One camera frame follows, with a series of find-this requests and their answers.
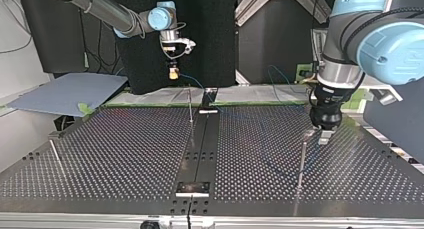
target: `metal rod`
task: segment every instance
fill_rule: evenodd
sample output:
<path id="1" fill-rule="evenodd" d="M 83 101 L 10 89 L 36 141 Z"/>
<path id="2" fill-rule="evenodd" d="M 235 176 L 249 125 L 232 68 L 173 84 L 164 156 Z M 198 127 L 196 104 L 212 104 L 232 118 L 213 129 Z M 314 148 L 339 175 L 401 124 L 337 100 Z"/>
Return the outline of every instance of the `metal rod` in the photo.
<path id="1" fill-rule="evenodd" d="M 190 85 L 188 85 L 188 108 L 190 109 L 190 122 L 193 123 L 193 110 L 192 110 L 192 100 L 191 100 L 191 89 Z"/>
<path id="2" fill-rule="evenodd" d="M 306 158 L 306 148 L 308 146 L 308 142 L 304 141 L 302 143 L 302 155 L 300 157 L 300 171 L 299 171 L 299 181 L 297 183 L 297 189 L 302 189 L 302 179 L 303 179 L 303 173 L 305 170 L 305 158 Z"/>
<path id="3" fill-rule="evenodd" d="M 60 159 L 60 157 L 59 157 L 59 154 L 57 153 L 56 146 L 54 145 L 54 141 L 53 141 L 52 139 L 50 139 L 49 141 L 50 141 L 50 145 L 52 146 L 52 149 L 53 149 L 54 155 L 56 156 L 56 159 L 57 159 L 58 161 L 61 161 L 61 159 Z"/>

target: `metal plate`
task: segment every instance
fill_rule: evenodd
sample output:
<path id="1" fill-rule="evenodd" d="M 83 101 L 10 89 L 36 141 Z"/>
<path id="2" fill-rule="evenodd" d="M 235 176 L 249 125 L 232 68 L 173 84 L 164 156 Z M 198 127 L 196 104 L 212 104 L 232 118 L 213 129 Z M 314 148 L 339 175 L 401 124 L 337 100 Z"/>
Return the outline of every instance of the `metal plate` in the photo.
<path id="1" fill-rule="evenodd" d="M 218 138 L 204 142 L 218 143 L 208 215 L 422 217 L 424 176 L 352 119 L 344 119 L 327 146 L 317 145 L 317 135 L 311 139 L 299 192 L 302 137 L 312 129 L 308 110 L 224 111 Z"/>
<path id="2" fill-rule="evenodd" d="M 111 108 L 0 176 L 0 210 L 169 214 L 187 108 Z"/>

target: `end effector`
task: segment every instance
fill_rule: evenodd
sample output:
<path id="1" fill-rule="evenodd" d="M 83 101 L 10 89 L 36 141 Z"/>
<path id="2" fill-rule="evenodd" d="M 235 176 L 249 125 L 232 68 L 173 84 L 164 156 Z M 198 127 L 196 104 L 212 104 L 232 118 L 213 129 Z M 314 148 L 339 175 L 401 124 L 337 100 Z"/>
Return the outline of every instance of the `end effector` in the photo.
<path id="1" fill-rule="evenodd" d="M 317 98 L 310 112 L 326 144 L 341 125 L 341 106 L 366 74 L 388 85 L 424 76 L 424 20 L 399 18 L 424 11 L 402 8 L 383 13 L 386 0 L 336 0 L 318 71 Z"/>

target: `black curtain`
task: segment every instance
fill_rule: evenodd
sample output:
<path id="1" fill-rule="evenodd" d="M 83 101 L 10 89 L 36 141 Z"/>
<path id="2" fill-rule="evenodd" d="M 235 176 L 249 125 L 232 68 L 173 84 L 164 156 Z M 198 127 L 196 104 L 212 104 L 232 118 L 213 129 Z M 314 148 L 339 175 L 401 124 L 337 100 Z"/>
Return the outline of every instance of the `black curtain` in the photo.
<path id="1" fill-rule="evenodd" d="M 136 11 L 150 10 L 158 1 L 116 0 Z M 197 78 L 204 87 L 227 87 L 235 84 L 236 39 L 234 11 L 237 0 L 171 0 L 176 3 L 178 21 L 186 22 L 183 37 L 195 41 L 192 54 L 180 59 L 181 73 Z M 168 69 L 159 44 L 159 33 L 142 40 L 139 37 L 118 39 L 118 48 L 126 66 L 134 94 L 144 94 L 170 85 L 194 81 L 168 79 Z"/>

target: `wire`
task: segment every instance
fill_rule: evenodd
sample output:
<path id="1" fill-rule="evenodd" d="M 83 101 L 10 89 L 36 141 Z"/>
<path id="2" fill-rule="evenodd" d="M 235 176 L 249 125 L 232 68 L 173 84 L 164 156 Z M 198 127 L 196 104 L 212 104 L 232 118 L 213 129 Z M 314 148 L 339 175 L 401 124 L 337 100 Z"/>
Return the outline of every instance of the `wire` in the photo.
<path id="1" fill-rule="evenodd" d="M 114 53 L 115 53 L 115 56 L 114 57 L 115 58 L 114 58 L 114 61 L 113 61 L 113 63 L 107 63 L 100 55 L 96 55 L 95 53 L 93 53 L 88 48 L 88 46 L 87 46 L 87 40 L 86 40 L 86 35 L 85 35 L 84 21 L 83 21 L 83 18 L 82 17 L 83 17 L 83 14 L 82 14 L 82 11 L 80 10 L 81 33 L 82 33 L 82 40 L 83 40 L 83 45 L 84 45 L 85 53 L 87 53 L 87 55 L 91 56 L 99 65 L 101 65 L 101 67 L 99 67 L 97 69 L 96 73 L 99 73 L 100 70 L 103 69 L 104 71 L 106 71 L 107 73 L 109 73 L 109 74 L 112 75 L 113 74 L 113 71 L 110 72 L 105 66 L 113 66 L 113 68 L 116 68 L 117 64 L 119 63 L 119 60 L 120 60 L 121 56 L 118 56 L 118 47 L 117 47 L 116 41 L 115 41 L 115 51 L 114 51 Z M 104 25 L 103 24 L 104 22 L 103 21 L 100 21 L 100 22 L 101 22 L 100 27 L 103 27 L 102 25 Z M 100 30 L 99 30 L 99 40 L 98 40 L 98 43 L 101 43 L 101 38 L 102 38 L 102 32 L 101 32 L 101 30 L 102 30 L 102 28 L 100 28 Z"/>
<path id="2" fill-rule="evenodd" d="M 318 52 L 316 50 L 316 45 L 315 45 L 315 40 L 314 40 L 314 28 L 315 28 L 315 14 L 316 14 L 316 10 L 317 10 L 317 4 L 318 4 L 318 0 L 315 0 L 314 2 L 314 9 L 312 10 L 312 26 L 311 26 L 311 41 L 312 41 L 312 51 L 315 54 L 315 57 L 319 63 L 320 58 L 318 57 Z"/>
<path id="3" fill-rule="evenodd" d="M 118 70 L 118 72 L 115 74 L 115 76 L 118 76 L 119 75 L 119 73 L 122 71 L 122 70 L 124 70 L 125 69 L 125 67 L 121 67 L 121 69 L 119 69 Z"/>
<path id="4" fill-rule="evenodd" d="M 301 94 L 304 94 L 305 92 L 304 91 L 296 91 L 296 90 L 294 90 L 293 89 L 293 85 L 290 83 L 290 81 L 289 81 L 289 79 L 286 77 L 286 75 L 284 75 L 284 73 L 283 72 L 281 72 L 281 70 L 280 69 L 278 69 L 278 67 L 276 67 L 276 66 L 274 66 L 274 65 L 269 65 L 268 66 L 268 76 L 269 76 L 269 79 L 271 79 L 271 83 L 272 83 L 272 86 L 274 87 L 274 91 L 275 91 L 275 84 L 274 84 L 274 80 L 272 79 L 272 76 L 271 76 L 271 73 L 270 73 L 270 69 L 271 68 L 273 68 L 274 70 L 276 70 L 285 80 L 286 80 L 286 82 L 287 82 L 287 84 L 290 86 L 290 89 L 294 92 L 294 93 L 301 93 Z"/>
<path id="5" fill-rule="evenodd" d="M 407 17 L 407 19 L 415 18 L 417 16 L 421 16 L 422 14 L 424 14 L 424 12 L 416 12 L 416 13 L 410 15 L 409 17 Z"/>
<path id="6" fill-rule="evenodd" d="M 187 79 L 190 79 L 190 80 L 193 80 L 200 88 L 202 88 L 203 90 L 205 90 L 205 88 L 203 87 L 203 85 L 196 78 L 194 78 L 192 76 L 189 76 L 189 75 L 184 75 L 184 74 L 180 74 L 180 76 L 181 77 L 184 77 L 184 78 L 187 78 Z M 212 98 L 211 98 L 211 96 L 209 94 L 207 94 L 207 96 L 209 97 L 209 100 L 210 101 L 213 101 Z M 249 117 L 246 117 L 246 116 L 239 116 L 239 115 L 235 115 L 233 113 L 226 112 L 225 110 L 223 110 L 222 108 L 220 108 L 218 106 L 214 106 L 214 107 L 218 111 L 220 111 L 221 113 L 230 115 L 230 116 L 232 116 L 234 118 L 237 118 L 237 119 L 245 119 L 245 120 L 254 120 L 254 121 L 257 121 L 257 122 L 259 122 L 259 125 L 260 125 L 261 130 L 264 132 L 263 134 L 264 135 L 267 135 L 268 134 L 266 132 L 266 128 L 265 128 L 265 125 L 264 125 L 264 120 L 267 119 L 266 117 L 262 117 L 261 119 L 249 118 Z M 315 132 L 315 135 L 312 136 L 312 137 L 315 137 L 316 135 L 319 135 L 319 130 L 316 131 Z M 265 144 L 263 143 L 262 138 L 261 138 L 260 142 L 262 144 L 262 147 L 265 147 Z M 316 145 L 317 145 L 317 148 L 315 148 L 315 150 L 314 150 L 315 152 L 314 152 L 314 154 L 312 156 L 312 162 L 305 163 L 306 165 L 305 165 L 305 167 L 304 167 L 303 170 L 301 170 L 301 171 L 299 171 L 297 173 L 294 173 L 292 175 L 288 175 L 287 173 L 284 173 L 283 171 L 281 171 L 280 169 L 278 169 L 277 167 L 275 167 L 275 165 L 273 165 L 270 162 L 270 160 L 268 160 L 267 157 L 264 155 L 265 150 L 260 150 L 260 154 L 261 154 L 261 157 L 262 157 L 263 161 L 265 162 L 265 164 L 267 166 L 269 166 L 272 170 L 274 170 L 274 172 L 276 172 L 277 174 L 280 174 L 280 176 L 293 177 L 293 176 L 297 176 L 297 175 L 299 175 L 301 173 L 308 172 L 309 169 L 312 167 L 312 165 L 315 163 L 315 161 L 317 160 L 317 157 L 319 155 L 319 149 L 320 149 L 319 144 L 316 143 Z"/>
<path id="7" fill-rule="evenodd" d="M 6 53 L 12 53 L 12 52 L 20 51 L 20 50 L 28 47 L 32 42 L 32 35 L 31 35 L 30 30 L 29 30 L 28 22 L 26 21 L 24 9 L 22 8 L 22 6 L 19 4 L 19 2 L 17 0 L 11 0 L 21 11 L 21 15 L 22 15 L 22 18 L 23 18 L 24 24 L 25 24 L 25 25 L 22 25 L 22 23 L 19 21 L 19 19 L 16 17 L 16 15 L 12 12 L 10 7 L 6 4 L 5 0 L 1 0 L 1 1 L 3 2 L 3 6 L 12 15 L 13 19 L 16 21 L 16 23 L 19 25 L 19 27 L 22 28 L 29 35 L 29 40 L 23 46 L 20 46 L 18 48 L 14 48 L 14 49 L 10 49 L 10 50 L 0 51 L 0 54 L 6 54 Z"/>

